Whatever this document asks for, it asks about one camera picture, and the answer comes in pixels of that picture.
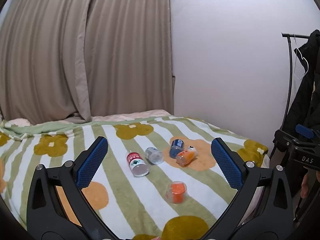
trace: wire hanger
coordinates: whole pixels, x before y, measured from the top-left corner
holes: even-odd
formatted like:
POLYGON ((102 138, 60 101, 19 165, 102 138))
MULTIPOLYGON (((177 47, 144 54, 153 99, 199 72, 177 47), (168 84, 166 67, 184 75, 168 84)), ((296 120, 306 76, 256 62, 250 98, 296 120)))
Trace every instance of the wire hanger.
POLYGON ((298 80, 301 80, 301 79, 304 78, 304 76, 305 76, 305 75, 308 73, 308 71, 309 71, 309 63, 308 63, 308 61, 306 60, 306 58, 302 56, 301 51, 298 49, 296 36, 295 36, 294 34, 293 34, 293 36, 294 36, 294 42, 296 43, 297 51, 299 51, 299 53, 300 53, 300 55, 301 55, 301 59, 302 59, 302 60, 305 60, 306 63, 307 63, 307 71, 305 72, 305 74, 303 75, 302 78, 298 78, 298 77, 296 76, 296 67, 297 67, 297 53, 296 53, 296 60, 295 60, 295 63, 294 63, 294 71, 293 71, 293 74, 294 74, 294 76, 295 76, 298 80))

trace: white wall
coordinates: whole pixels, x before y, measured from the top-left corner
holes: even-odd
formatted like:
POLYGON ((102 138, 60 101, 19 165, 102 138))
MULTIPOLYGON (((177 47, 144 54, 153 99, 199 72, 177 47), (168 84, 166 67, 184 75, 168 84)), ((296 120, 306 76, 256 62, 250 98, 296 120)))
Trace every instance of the white wall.
MULTIPOLYGON (((204 119, 272 148, 289 85, 281 32, 319 29, 314 1, 170 1, 175 115, 204 119)), ((298 46, 306 41, 297 40, 298 46)), ((299 61, 296 72, 303 75, 299 61)), ((294 78, 295 92, 299 85, 294 78)))

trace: orange cup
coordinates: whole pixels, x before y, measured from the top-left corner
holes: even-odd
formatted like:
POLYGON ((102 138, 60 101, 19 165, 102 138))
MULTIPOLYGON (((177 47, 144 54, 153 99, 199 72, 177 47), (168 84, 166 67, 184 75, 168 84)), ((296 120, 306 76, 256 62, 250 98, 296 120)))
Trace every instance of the orange cup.
POLYGON ((167 202, 172 204, 183 203, 188 196, 187 186, 181 181, 174 181, 168 187, 165 194, 167 202))

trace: blanket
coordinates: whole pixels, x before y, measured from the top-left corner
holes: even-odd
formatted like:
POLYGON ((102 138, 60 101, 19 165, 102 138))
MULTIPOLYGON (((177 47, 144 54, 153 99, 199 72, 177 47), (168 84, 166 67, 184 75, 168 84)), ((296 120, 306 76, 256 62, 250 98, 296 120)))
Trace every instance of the blanket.
MULTIPOLYGON (((86 124, 48 122, 19 127, 0 125, 0 193, 12 214, 26 228, 28 192, 35 167, 61 166, 75 160, 98 136, 107 138, 108 153, 89 187, 82 191, 105 224, 121 239, 200 239, 236 194, 211 155, 211 141, 222 138, 244 161, 262 164, 267 147, 199 119, 164 116, 122 122, 86 124), (169 157, 170 144, 182 139, 198 157, 180 167, 169 157), (160 165, 149 163, 149 174, 134 177, 125 154, 155 147, 164 153, 160 165), (188 198, 182 204, 165 201, 166 187, 183 181, 188 198)), ((79 224, 62 188, 57 187, 69 219, 79 224)))

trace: orange flower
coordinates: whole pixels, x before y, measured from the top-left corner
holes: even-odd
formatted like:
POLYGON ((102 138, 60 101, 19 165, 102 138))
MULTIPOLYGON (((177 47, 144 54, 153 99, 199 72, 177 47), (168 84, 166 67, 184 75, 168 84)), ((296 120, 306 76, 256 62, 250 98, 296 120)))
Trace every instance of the orange flower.
MULTIPOLYGON (((216 165, 216 161, 211 154, 211 145, 209 143, 200 139, 190 140, 186 137, 174 136, 170 139, 170 144, 175 139, 182 140, 184 142, 185 149, 192 145, 198 152, 198 156, 193 161, 191 161, 191 163, 189 163, 186 167, 189 167, 195 171, 205 171, 216 165)), ((163 150, 164 161, 173 167, 181 168, 181 166, 177 164, 176 159, 173 159, 169 156, 169 150, 170 148, 166 148, 163 150)))
POLYGON ((35 145, 35 155, 49 155, 50 157, 57 157, 64 155, 68 150, 66 142, 68 136, 66 135, 44 135, 41 137, 40 142, 35 145))
MULTIPOLYGON (((57 192, 69 220, 81 226, 69 204, 69 201, 67 200, 66 195, 64 194, 62 187, 57 187, 57 192)), ((82 193, 94 210, 102 209, 109 203, 109 196, 106 188, 98 182, 92 181, 88 187, 82 189, 82 193)))

